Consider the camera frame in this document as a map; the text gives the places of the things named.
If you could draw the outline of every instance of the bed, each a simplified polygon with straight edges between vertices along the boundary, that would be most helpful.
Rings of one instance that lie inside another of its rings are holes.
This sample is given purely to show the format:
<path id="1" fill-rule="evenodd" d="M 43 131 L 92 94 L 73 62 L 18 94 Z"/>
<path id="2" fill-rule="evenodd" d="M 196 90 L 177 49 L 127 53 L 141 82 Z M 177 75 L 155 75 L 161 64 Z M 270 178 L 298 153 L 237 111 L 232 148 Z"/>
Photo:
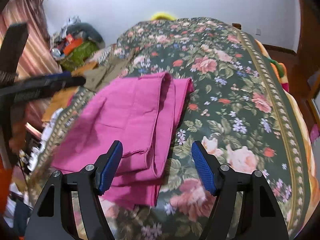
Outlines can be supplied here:
<path id="1" fill-rule="evenodd" d="M 157 206 L 129 211 L 101 199 L 115 238 L 199 238 L 215 201 L 202 188 L 190 153 L 192 142 L 200 140 L 210 154 L 236 171 L 262 171 L 293 239 L 319 202 L 315 164 L 299 108 L 255 40 L 211 18 L 156 20 L 129 29 L 111 53 L 126 57 L 133 48 L 134 60 L 122 76 L 168 71 L 174 78 L 191 77 L 195 92 L 173 136 Z M 29 178 L 31 202 L 52 172 L 55 150 L 93 96 L 79 88 L 57 119 Z M 236 231 L 241 198 L 239 193 L 228 238 Z M 79 236 L 86 239 L 76 193 L 73 204 Z"/>

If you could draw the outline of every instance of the wooden bed frame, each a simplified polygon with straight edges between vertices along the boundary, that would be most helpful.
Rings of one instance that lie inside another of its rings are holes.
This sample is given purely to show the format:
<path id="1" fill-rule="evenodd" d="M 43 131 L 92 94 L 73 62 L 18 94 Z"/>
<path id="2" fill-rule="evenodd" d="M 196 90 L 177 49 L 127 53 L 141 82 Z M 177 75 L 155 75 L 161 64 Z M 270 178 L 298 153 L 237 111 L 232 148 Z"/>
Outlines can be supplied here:
<path id="1" fill-rule="evenodd" d="M 313 87 L 311 88 L 311 91 L 307 98 L 311 111 L 316 119 L 317 125 L 320 128 L 320 109 L 317 109 L 315 105 L 315 100 L 314 100 L 319 92 L 320 92 L 320 74 L 318 75 L 318 78 L 315 84 L 313 85 Z"/>

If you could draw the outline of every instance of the pink striped curtain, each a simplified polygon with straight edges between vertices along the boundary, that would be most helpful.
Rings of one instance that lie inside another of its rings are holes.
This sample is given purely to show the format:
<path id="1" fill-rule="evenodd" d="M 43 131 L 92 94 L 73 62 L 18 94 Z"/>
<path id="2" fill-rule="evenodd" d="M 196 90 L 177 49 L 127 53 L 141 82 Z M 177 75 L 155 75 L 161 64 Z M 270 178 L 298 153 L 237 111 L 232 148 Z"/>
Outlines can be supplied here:
<path id="1" fill-rule="evenodd" d="M 44 10 L 40 0 L 10 0 L 0 15 L 0 44 L 12 23 L 27 22 L 29 37 L 19 60 L 19 79 L 31 76 L 61 72 L 49 52 L 49 34 Z M 28 104 L 27 122 L 41 127 L 41 117 L 49 104 L 48 100 L 38 100 Z"/>

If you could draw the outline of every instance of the wooden floor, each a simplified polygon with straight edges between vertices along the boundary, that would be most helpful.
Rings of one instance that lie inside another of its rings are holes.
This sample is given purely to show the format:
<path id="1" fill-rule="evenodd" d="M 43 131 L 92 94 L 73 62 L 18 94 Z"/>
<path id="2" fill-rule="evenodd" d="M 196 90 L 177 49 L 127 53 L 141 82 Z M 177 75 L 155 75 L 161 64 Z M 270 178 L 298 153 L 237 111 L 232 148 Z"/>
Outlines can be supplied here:
<path id="1" fill-rule="evenodd" d="M 308 85 L 308 76 L 303 71 L 303 68 L 299 66 L 298 56 L 268 50 L 270 57 L 280 63 L 283 63 L 288 72 L 289 89 L 290 94 L 295 98 L 303 115 L 303 118 L 307 124 L 308 131 L 310 132 L 316 120 L 309 108 L 307 102 L 307 96 L 310 92 L 310 87 Z"/>

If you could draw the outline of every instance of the decorative border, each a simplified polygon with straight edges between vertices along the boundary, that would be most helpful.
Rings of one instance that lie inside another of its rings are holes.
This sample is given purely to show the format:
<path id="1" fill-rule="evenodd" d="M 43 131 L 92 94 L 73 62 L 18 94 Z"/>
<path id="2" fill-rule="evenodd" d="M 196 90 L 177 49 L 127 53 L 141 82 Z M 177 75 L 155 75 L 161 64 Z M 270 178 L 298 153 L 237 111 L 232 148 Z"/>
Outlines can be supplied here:
<path id="1" fill-rule="evenodd" d="M 279 95 L 279 90 L 275 86 L 274 81 L 270 77 L 270 72 L 266 68 L 265 62 L 259 56 L 260 54 L 256 52 L 253 48 L 253 45 L 250 39 L 246 36 L 245 33 L 237 30 L 238 37 L 241 40 L 241 43 L 246 47 L 249 55 L 252 58 L 252 61 L 259 72 L 267 93 L 270 95 L 270 99 L 275 111 L 277 120 L 280 124 L 280 132 L 283 139 L 284 147 L 286 150 L 287 159 L 289 162 L 289 169 L 292 181 L 292 215 L 287 224 L 288 234 L 290 235 L 293 230 L 296 229 L 296 226 L 301 219 L 301 213 L 304 206 L 304 175 L 303 167 L 301 165 L 301 152 L 300 147 L 295 136 L 294 130 L 292 128 L 292 123 L 288 118 L 288 111 L 284 106 Z"/>
<path id="2" fill-rule="evenodd" d="M 70 108 L 64 109 L 57 118 L 58 121 L 55 123 L 55 126 L 47 142 L 45 150 L 39 155 L 36 168 L 31 173 L 31 176 L 28 178 L 29 187 L 32 188 L 31 195 L 33 198 L 32 200 L 34 202 L 33 204 L 35 204 L 42 190 L 42 188 L 36 187 L 36 184 L 46 171 L 46 167 L 50 165 L 54 149 L 60 145 L 60 143 L 70 130 L 72 126 L 71 124 L 73 123 L 68 123 L 70 121 L 70 118 L 72 117 L 74 112 L 78 113 L 78 111 L 84 107 L 86 99 L 91 99 L 94 93 L 89 91 L 88 89 L 84 89 L 84 91 L 77 92 L 75 95 L 77 96 L 76 101 L 72 103 L 72 106 Z"/>

